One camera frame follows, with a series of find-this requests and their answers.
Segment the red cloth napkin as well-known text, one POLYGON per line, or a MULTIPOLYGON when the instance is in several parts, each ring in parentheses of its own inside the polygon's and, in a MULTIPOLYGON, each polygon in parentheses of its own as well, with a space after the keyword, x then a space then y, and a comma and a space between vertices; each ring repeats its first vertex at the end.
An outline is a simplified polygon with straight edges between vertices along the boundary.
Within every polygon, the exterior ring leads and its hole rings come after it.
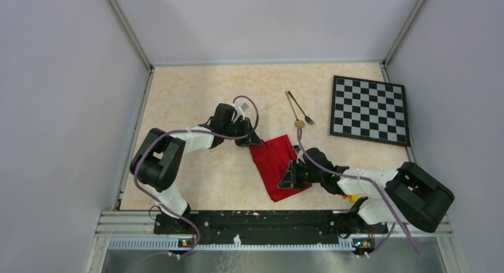
POLYGON ((270 139, 261 146, 251 146, 249 150, 266 191, 273 202, 284 200, 312 187, 312 184, 309 183, 302 189, 277 188, 287 173, 290 161, 297 158, 287 134, 270 139))

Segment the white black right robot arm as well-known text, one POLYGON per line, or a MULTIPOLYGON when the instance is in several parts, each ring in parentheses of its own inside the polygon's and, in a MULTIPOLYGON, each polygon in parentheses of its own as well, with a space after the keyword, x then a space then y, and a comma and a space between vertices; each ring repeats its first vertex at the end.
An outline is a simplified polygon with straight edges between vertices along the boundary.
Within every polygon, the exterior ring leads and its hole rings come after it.
POLYGON ((301 190, 315 183, 330 194, 359 197, 348 217, 350 228, 357 233, 374 224, 397 221, 433 233, 455 200, 451 190, 416 163, 404 162, 391 170, 364 170, 334 165, 318 148, 291 160, 276 186, 301 190))

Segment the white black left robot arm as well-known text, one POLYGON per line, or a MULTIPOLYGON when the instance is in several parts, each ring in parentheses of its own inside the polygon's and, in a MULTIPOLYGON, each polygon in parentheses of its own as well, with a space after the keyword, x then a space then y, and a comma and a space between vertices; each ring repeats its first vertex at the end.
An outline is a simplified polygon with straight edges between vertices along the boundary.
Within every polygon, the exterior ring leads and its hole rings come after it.
POLYGON ((184 233, 191 221, 186 214, 189 204, 174 182, 185 154, 213 149, 225 140, 233 140, 240 148, 261 146, 264 141, 256 134, 245 114, 249 104, 220 103, 204 124, 185 130, 151 129, 130 163, 130 173, 136 186, 150 196, 169 215, 168 226, 184 233))

